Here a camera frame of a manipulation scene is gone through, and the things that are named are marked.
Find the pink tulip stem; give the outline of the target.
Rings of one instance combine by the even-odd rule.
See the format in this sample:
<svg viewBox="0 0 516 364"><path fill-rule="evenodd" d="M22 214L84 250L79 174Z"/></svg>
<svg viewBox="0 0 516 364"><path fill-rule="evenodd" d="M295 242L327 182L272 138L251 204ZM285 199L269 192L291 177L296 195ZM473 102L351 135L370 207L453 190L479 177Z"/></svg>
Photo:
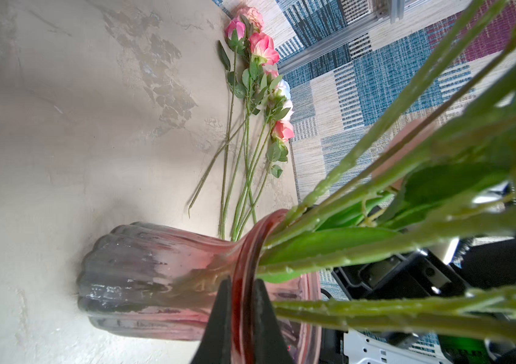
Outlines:
<svg viewBox="0 0 516 364"><path fill-rule="evenodd" d="M415 149L429 139L438 125L427 119L408 124L381 158L372 167L372 179L338 199L346 211L361 211L364 201L393 184L399 184L403 176L415 168L411 162ZM300 275L324 268L354 264L355 256L363 247L397 236L385 228L339 227L296 233L286 241L278 239L262 255L256 275L267 282L282 283Z"/></svg>

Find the pink ribbed glass vase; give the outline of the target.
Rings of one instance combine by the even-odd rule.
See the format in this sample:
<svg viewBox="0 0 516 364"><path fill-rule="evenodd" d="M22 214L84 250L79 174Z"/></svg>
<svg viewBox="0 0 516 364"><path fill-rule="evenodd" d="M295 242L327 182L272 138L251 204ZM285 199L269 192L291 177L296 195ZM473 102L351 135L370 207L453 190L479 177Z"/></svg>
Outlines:
<svg viewBox="0 0 516 364"><path fill-rule="evenodd" d="M231 363L253 363L252 298L258 258L285 217L278 210L239 241L145 223L123 224L86 254L77 279L78 306L97 329L114 335L201 341L219 285L232 282ZM285 283L263 280L271 304L320 297L315 273ZM294 363L316 363L320 327L277 319Z"/></svg>

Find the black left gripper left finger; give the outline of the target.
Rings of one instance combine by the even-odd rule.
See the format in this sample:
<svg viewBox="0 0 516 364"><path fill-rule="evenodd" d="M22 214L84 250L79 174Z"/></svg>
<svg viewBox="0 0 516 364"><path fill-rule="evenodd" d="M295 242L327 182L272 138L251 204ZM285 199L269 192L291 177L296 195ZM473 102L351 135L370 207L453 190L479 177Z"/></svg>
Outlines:
<svg viewBox="0 0 516 364"><path fill-rule="evenodd" d="M232 282L221 282L200 345L191 364L231 363Z"/></svg>

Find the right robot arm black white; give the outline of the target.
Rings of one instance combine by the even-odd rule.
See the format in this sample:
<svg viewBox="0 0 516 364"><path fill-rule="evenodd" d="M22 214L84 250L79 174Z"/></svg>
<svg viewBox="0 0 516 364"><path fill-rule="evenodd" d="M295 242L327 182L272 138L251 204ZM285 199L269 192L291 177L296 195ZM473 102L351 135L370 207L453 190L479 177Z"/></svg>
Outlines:
<svg viewBox="0 0 516 364"><path fill-rule="evenodd" d="M516 285L516 233L457 239L451 258L433 252L398 254L381 262L334 268L321 274L324 300L400 300L444 303L476 291Z"/></svg>

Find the white blue rose spray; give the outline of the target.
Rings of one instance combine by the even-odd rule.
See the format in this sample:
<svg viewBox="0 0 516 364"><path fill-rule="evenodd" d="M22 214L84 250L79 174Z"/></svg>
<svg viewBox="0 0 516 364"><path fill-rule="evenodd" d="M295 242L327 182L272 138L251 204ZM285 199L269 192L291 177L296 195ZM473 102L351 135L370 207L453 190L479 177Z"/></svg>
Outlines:
<svg viewBox="0 0 516 364"><path fill-rule="evenodd" d="M303 202L288 212L282 223L284 228L295 224L306 210L313 206L332 185L355 167L359 157L397 121L403 112L408 110L424 94L435 79L479 36L484 27L496 18L506 6L505 1L496 1L481 15L479 11L483 4L483 1L473 1L462 12L452 28L432 51L424 65L415 73L410 83L398 95L396 100L391 103L379 120L373 124L367 134L341 159L338 165L328 173L327 177L315 186L313 192L308 194Z"/></svg>

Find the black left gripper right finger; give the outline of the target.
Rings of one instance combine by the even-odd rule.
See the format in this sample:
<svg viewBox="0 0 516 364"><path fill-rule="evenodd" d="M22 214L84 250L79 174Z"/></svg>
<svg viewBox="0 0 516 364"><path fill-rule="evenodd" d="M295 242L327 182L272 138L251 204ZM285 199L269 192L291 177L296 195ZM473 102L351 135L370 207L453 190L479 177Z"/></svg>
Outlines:
<svg viewBox="0 0 516 364"><path fill-rule="evenodd" d="M278 325L265 283L257 279L252 298L253 363L293 364L281 329Z"/></svg>

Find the pink carnation spray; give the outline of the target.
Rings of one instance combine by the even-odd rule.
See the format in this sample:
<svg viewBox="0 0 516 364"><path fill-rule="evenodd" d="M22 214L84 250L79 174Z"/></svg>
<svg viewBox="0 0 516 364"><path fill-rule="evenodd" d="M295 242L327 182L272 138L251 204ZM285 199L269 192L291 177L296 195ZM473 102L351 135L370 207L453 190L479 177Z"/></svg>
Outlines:
<svg viewBox="0 0 516 364"><path fill-rule="evenodd" d="M469 289L457 297L280 301L279 318L326 329L424 333L516 344L516 285Z"/></svg>

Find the white single rose stem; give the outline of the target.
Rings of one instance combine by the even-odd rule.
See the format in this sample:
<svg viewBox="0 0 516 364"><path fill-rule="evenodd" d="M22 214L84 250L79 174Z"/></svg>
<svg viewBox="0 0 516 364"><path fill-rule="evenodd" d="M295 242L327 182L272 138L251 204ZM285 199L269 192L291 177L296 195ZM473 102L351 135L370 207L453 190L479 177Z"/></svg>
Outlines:
<svg viewBox="0 0 516 364"><path fill-rule="evenodd" d="M409 233L397 233L395 237L363 247L352 265L377 262L394 254L420 250L452 238L481 234L507 236L512 232L516 232L516 207L502 213L482 213L453 221L422 224Z"/></svg>

